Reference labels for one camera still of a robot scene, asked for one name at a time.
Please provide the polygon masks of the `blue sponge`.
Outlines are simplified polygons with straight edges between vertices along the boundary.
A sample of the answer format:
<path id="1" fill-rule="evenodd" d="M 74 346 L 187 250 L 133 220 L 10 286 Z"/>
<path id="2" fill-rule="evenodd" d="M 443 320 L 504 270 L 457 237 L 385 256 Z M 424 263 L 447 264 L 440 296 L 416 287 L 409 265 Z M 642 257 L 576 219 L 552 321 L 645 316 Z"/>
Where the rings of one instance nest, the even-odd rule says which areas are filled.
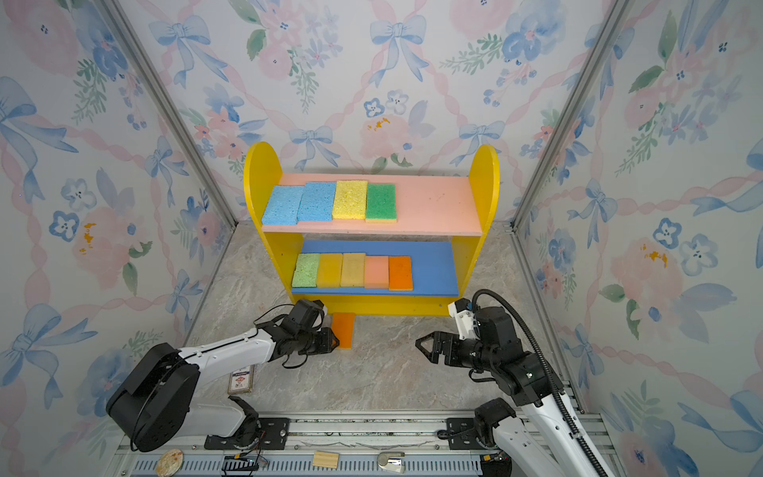
<path id="1" fill-rule="evenodd" d="M 304 186 L 297 222 L 331 222 L 336 193 L 335 182 L 309 182 Z"/>
<path id="2" fill-rule="evenodd" d="M 268 200 L 261 222 L 264 226 L 295 226 L 304 186 L 276 186 Z"/>

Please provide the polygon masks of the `pink salmon sponge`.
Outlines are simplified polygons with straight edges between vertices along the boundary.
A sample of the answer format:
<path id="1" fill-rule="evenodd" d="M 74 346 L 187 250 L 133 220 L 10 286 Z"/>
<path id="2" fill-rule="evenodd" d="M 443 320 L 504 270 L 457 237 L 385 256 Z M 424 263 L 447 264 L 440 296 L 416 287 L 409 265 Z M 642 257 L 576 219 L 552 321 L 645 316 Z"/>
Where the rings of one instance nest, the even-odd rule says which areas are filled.
<path id="1" fill-rule="evenodd" d="M 389 288 L 389 257 L 366 256 L 365 289 Z"/>

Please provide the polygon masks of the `bright yellow sponge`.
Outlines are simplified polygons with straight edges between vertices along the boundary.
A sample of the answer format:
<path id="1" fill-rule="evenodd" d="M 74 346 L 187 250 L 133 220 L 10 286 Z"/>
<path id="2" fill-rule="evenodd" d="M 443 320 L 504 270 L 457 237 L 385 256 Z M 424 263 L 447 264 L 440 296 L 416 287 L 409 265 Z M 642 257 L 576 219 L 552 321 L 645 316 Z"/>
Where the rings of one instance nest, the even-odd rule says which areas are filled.
<path id="1" fill-rule="evenodd" d="M 316 276 L 318 288 L 339 288 L 341 286 L 343 254 L 320 254 Z"/>

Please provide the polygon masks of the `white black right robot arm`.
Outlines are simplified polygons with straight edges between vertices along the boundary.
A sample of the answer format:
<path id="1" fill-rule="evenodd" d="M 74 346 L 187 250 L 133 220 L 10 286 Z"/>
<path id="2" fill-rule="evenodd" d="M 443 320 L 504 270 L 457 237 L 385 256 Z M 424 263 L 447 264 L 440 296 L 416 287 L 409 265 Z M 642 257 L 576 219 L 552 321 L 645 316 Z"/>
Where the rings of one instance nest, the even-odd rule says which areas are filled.
<path id="1" fill-rule="evenodd" d="M 503 453 L 529 476 L 612 475 L 554 369 L 540 351 L 524 348 L 511 312 L 464 299 L 449 312 L 458 331 L 434 331 L 415 346 L 430 363 L 467 369 L 474 382 L 494 383 L 504 395 L 476 407 L 470 425 L 440 437 Z"/>

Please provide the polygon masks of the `pale yellow sponge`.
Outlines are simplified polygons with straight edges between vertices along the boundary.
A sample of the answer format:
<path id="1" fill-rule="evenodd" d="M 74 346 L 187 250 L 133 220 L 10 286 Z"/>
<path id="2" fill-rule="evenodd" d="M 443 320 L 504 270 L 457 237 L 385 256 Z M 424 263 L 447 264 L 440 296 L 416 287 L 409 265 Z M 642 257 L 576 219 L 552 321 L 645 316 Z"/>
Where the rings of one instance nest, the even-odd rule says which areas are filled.
<path id="1" fill-rule="evenodd" d="M 362 252 L 343 254 L 341 271 L 341 288 L 356 288 L 365 286 L 366 255 Z"/>

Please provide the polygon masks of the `dark green sponge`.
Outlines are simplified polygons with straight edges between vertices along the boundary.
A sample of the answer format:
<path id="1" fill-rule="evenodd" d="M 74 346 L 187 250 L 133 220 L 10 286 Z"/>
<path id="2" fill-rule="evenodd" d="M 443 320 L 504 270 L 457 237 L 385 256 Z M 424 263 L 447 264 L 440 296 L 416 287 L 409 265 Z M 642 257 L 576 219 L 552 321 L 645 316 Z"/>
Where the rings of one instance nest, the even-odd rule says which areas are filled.
<path id="1" fill-rule="evenodd" d="M 366 221 L 395 223 L 397 221 L 397 188 L 395 184 L 369 184 Z"/>

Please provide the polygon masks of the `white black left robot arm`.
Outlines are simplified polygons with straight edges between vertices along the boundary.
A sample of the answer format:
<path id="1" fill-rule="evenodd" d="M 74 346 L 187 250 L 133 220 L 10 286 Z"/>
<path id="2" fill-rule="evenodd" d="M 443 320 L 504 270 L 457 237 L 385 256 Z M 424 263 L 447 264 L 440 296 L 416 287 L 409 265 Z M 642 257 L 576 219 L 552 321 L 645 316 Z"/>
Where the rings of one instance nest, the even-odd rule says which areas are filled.
<path id="1" fill-rule="evenodd" d="M 326 315 L 321 301 L 301 299 L 287 313 L 232 338 L 182 349 L 158 344 L 108 399 L 107 415 L 141 452 L 182 436 L 255 447 L 268 434 L 258 412 L 236 396 L 227 405 L 203 403 L 197 389 L 253 365 L 332 353 L 340 341 L 325 326 Z"/>

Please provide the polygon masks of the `light green sponge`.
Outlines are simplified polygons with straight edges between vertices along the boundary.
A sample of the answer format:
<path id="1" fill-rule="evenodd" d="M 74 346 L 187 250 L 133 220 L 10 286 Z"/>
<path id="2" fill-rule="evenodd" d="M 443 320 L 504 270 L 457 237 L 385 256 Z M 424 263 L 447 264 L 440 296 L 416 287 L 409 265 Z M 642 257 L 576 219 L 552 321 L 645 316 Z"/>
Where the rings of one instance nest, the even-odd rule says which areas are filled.
<path id="1" fill-rule="evenodd" d="M 293 288 L 315 288 L 320 266 L 320 254 L 300 254 L 292 278 Z"/>

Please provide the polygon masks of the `orange sponge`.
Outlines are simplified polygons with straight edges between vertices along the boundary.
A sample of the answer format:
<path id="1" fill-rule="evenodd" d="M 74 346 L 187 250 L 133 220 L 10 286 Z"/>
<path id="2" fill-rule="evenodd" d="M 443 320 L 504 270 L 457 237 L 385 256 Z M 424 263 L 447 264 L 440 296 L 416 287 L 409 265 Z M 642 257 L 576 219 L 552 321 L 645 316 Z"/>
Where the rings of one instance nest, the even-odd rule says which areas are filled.
<path id="1" fill-rule="evenodd" d="M 340 349 L 349 350 L 353 347 L 355 320 L 356 315 L 354 313 L 333 314 L 331 328 L 339 340 Z"/>
<path id="2" fill-rule="evenodd" d="M 389 291 L 413 291 L 410 256 L 389 257 Z"/>

